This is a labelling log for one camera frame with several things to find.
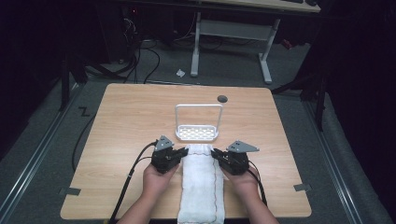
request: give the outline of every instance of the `desk top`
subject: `desk top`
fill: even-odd
[[[265,7],[300,12],[320,12],[320,7],[311,7],[306,2],[292,3],[281,0],[201,0],[202,2],[240,5],[244,7]]]
[[[176,138],[175,105],[218,104],[225,95],[219,136],[211,142],[225,149],[235,140],[258,147],[248,153],[258,167],[270,210],[276,217],[308,217],[311,208],[303,191],[271,92],[265,88],[110,84],[92,125],[78,168],[70,185],[81,189],[67,195],[61,211],[65,219],[110,218],[135,158],[162,134],[181,148]],[[151,156],[148,149],[143,156]],[[150,159],[139,162],[120,207],[118,217],[142,191],[143,170]],[[179,168],[152,213],[153,218],[177,218],[181,199]],[[229,180],[224,180],[226,217],[246,217]]]

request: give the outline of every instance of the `person's left hand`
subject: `person's left hand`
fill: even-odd
[[[142,196],[157,200],[167,189],[172,176],[177,170],[177,167],[178,165],[165,174],[161,174],[152,164],[150,164],[143,173]]]

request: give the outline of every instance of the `white towel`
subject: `white towel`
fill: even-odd
[[[177,223],[224,223],[223,173],[208,144],[186,146],[183,192]]]

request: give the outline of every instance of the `black tape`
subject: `black tape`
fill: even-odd
[[[296,191],[304,190],[305,192],[307,192],[307,191],[311,190],[312,187],[309,184],[307,184],[307,185],[306,184],[299,184],[299,185],[294,185],[294,189]]]
[[[61,190],[59,190],[59,195],[76,195],[78,196],[79,193],[81,192],[81,189],[73,189],[73,188],[61,188]]]

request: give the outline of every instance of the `white wire basket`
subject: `white wire basket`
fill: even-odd
[[[217,125],[211,124],[179,124],[178,110],[182,107],[217,107],[219,109],[219,116]],[[176,105],[176,136],[181,141],[206,141],[215,140],[219,135],[219,125],[221,121],[222,105]]]

